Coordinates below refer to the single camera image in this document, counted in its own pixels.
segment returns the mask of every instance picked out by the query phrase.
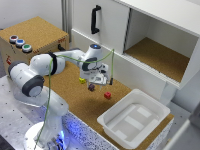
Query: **white wall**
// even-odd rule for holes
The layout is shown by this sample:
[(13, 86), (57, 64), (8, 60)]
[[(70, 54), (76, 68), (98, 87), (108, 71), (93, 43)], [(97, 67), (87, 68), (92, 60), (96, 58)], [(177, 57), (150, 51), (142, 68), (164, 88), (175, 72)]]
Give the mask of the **white wall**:
[(192, 112), (200, 102), (200, 71), (183, 87), (177, 91), (173, 102)]
[(61, 0), (0, 0), (0, 28), (36, 16), (62, 29)]

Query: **red block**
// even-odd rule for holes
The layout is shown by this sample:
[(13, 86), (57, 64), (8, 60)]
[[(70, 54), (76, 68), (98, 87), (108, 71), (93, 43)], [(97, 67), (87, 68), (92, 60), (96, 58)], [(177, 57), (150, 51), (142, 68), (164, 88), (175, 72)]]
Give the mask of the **red block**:
[(107, 98), (107, 99), (110, 99), (111, 98), (111, 93), (110, 92), (104, 93), (104, 97)]

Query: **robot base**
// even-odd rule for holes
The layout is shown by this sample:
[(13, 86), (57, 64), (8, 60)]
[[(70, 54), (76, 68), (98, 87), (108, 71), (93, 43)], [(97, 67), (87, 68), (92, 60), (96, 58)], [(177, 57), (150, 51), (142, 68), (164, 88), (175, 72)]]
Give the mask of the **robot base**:
[[(24, 149), (25, 150), (49, 150), (49, 147), (44, 147), (44, 148), (41, 148), (39, 147), (38, 145), (36, 146), (35, 148), (35, 141), (34, 141), (34, 137), (37, 135), (37, 133), (39, 132), (39, 130), (42, 128), (42, 125), (43, 125), (44, 122), (40, 122), (40, 123), (37, 123), (35, 125), (33, 125), (25, 134), (25, 137), (24, 137)], [(68, 147), (69, 145), (69, 138), (67, 139), (67, 143), (66, 144), (66, 147)]]

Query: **white table surface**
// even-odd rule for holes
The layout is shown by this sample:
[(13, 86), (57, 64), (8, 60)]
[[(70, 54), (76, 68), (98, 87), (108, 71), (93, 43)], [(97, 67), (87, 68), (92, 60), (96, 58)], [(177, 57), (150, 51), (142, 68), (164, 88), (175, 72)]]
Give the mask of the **white table surface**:
[(188, 0), (115, 0), (200, 37), (200, 5)]

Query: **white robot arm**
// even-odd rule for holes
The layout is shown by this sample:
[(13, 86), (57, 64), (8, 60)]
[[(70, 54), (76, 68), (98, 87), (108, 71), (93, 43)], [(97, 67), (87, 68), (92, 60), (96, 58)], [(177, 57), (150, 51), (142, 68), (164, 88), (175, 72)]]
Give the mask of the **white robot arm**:
[[(53, 58), (51, 68), (49, 67), (50, 61)], [(86, 53), (80, 49), (71, 49), (69, 51), (61, 51), (49, 54), (40, 54), (34, 56), (30, 65), (16, 61), (13, 62), (8, 72), (12, 81), (17, 85), (14, 90), (15, 99), (28, 105), (40, 107), (47, 105), (49, 98), (49, 89), (43, 87), (44, 75), (51, 75), (61, 73), (65, 68), (65, 62), (70, 61), (80, 68), (80, 77), (86, 79), (88, 82), (98, 85), (106, 85), (109, 80), (108, 65), (102, 63), (102, 50), (101, 47), (95, 44), (90, 45)], [(25, 140), (25, 150), (53, 150), (49, 143), (55, 142), (58, 135), (63, 132), (62, 116), (68, 112), (68, 104), (57, 95), (53, 90), (50, 95), (49, 109), (47, 112), (46, 123), (43, 126), (38, 146), (34, 149), (34, 144), (40, 135), (40, 129), (33, 131), (36, 133), (34, 138), (27, 138), (26, 136), (31, 133), (32, 128), (29, 129), (25, 135), (25, 139), (33, 139), (30, 142)], [(67, 141), (63, 139), (63, 149), (67, 147)]]

